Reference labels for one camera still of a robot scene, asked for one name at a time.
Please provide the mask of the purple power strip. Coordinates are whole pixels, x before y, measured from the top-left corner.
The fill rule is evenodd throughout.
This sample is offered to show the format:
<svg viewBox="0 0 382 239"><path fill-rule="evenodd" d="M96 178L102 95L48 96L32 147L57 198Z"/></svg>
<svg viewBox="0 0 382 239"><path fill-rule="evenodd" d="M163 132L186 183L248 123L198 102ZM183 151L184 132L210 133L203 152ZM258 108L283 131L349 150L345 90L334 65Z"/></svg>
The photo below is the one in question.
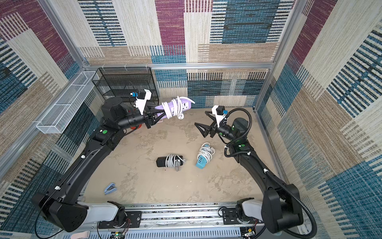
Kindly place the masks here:
<svg viewBox="0 0 382 239"><path fill-rule="evenodd" d="M186 98L173 99L171 102L163 102L160 106L156 106L157 110L164 110L165 117L170 119L172 117L184 118L184 111L191 109L194 101Z"/></svg>

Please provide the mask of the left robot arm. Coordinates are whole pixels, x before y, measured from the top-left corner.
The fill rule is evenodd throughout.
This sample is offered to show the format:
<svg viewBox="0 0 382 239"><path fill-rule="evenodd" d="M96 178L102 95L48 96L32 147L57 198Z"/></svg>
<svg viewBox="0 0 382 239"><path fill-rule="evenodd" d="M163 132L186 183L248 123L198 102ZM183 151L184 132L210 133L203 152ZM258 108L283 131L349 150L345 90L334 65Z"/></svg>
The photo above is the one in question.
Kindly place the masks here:
<svg viewBox="0 0 382 239"><path fill-rule="evenodd" d="M90 222L124 227L127 216L121 204L113 201L81 204L78 197L102 161L130 134L128 129L138 128L141 124L151 128L165 116L164 110L154 106L144 106L143 112L133 110L120 97L106 99L101 111L102 124L91 134L75 162L45 193L36 193L32 197L39 215L66 232L73 232Z"/></svg>

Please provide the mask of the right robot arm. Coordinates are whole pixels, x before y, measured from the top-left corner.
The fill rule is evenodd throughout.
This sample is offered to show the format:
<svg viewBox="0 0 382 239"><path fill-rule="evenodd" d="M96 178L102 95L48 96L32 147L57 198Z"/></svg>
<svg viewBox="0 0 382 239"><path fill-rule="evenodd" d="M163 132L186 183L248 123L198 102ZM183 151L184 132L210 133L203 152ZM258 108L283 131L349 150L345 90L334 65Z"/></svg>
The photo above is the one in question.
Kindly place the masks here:
<svg viewBox="0 0 382 239"><path fill-rule="evenodd" d="M309 209L301 201L299 190L294 184L286 184L260 159L248 140L252 127L252 116L244 108L226 111L223 106L206 111L212 119L210 125L195 123L203 137L219 136L224 143L224 156L234 158L244 167L258 184L263 194L262 202L254 198L237 201L235 214L240 223L258 220L264 230L272 234L286 232L300 239L315 236L317 226Z"/></svg>

